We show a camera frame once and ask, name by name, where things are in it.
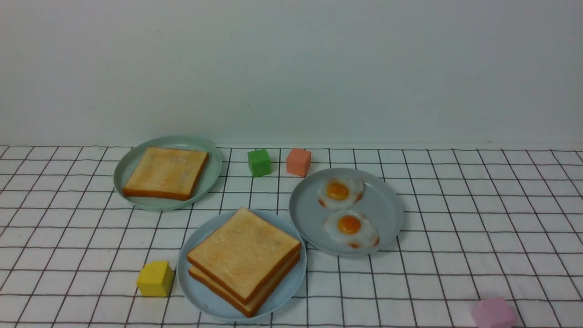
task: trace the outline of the egg white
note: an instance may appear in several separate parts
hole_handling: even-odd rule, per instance
[[[360,221],[360,230],[353,235],[347,235],[338,229],[338,220],[347,215],[355,217]],[[324,231],[335,242],[352,248],[374,247],[379,242],[377,228],[364,214],[357,211],[340,210],[330,214],[324,219]]]
[[[345,200],[334,200],[328,197],[326,188],[334,182],[342,183],[348,188],[348,198]],[[330,210],[346,210],[360,199],[363,191],[364,183],[362,180],[353,177],[333,177],[322,183],[318,189],[318,201],[323,207]]]

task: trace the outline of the pink block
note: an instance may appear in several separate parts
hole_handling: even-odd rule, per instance
[[[514,310],[503,297],[482,299],[472,311],[478,328],[511,328],[516,321]]]
[[[286,159],[286,171],[290,174],[305,177],[312,162],[312,152],[293,148]]]

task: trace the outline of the green block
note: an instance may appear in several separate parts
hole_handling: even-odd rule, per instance
[[[254,177],[264,176],[271,173],[271,159],[265,149],[259,149],[247,153],[249,159],[249,170]]]

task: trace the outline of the fried egg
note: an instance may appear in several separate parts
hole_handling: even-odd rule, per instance
[[[352,177],[333,177],[318,189],[318,202],[330,210],[346,210],[363,196],[364,183]]]
[[[377,228],[368,218],[357,211],[340,210],[324,219],[324,231],[328,236],[352,248],[367,248],[378,245]]]

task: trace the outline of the yellow block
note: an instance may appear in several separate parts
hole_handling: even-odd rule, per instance
[[[142,296],[168,297],[174,273],[167,261],[152,261],[144,266],[136,284]]]

